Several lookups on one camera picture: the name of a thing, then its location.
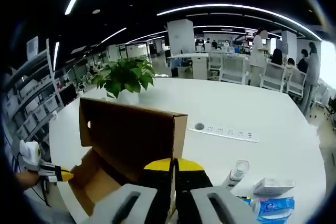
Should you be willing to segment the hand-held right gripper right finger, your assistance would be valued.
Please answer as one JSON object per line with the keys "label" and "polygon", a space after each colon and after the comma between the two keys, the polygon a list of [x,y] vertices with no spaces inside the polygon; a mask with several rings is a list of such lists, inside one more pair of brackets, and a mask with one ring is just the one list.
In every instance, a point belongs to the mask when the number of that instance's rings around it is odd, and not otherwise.
{"label": "hand-held right gripper right finger", "polygon": [[178,223],[257,223],[252,208],[221,186],[213,186],[204,168],[174,160]]}

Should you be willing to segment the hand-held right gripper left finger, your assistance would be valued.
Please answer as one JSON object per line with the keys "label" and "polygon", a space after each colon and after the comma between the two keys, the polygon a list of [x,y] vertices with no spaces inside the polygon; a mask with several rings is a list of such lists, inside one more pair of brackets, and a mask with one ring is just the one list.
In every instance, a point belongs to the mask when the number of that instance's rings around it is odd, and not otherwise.
{"label": "hand-held right gripper left finger", "polygon": [[125,184],[95,204],[88,223],[166,223],[174,199],[173,160],[146,165],[135,184]]}

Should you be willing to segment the person's left hand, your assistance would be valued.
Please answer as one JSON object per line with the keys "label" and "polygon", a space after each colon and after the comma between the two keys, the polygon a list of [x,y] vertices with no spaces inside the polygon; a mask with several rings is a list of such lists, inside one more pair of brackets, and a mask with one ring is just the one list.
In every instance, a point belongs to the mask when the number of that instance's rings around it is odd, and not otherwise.
{"label": "person's left hand", "polygon": [[24,190],[33,188],[39,183],[40,176],[36,171],[24,170],[20,173],[15,173],[15,177]]}

